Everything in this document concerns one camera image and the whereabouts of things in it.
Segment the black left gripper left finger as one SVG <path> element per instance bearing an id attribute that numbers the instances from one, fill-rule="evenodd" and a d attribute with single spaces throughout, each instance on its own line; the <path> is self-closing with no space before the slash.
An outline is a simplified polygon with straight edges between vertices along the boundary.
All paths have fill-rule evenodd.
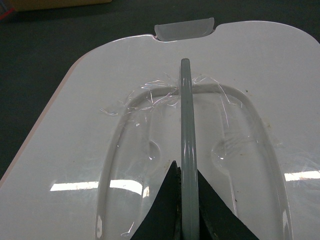
<path id="1" fill-rule="evenodd" d="M 173 161 L 133 240 L 182 240 L 181 168 Z"/>

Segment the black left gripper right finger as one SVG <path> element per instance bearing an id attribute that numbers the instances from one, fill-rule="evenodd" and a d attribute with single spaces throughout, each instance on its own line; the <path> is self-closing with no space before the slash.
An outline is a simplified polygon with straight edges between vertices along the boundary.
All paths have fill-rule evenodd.
<path id="1" fill-rule="evenodd" d="M 258 237 L 228 208 L 198 172 L 199 238 L 201 240 L 257 240 Z"/>

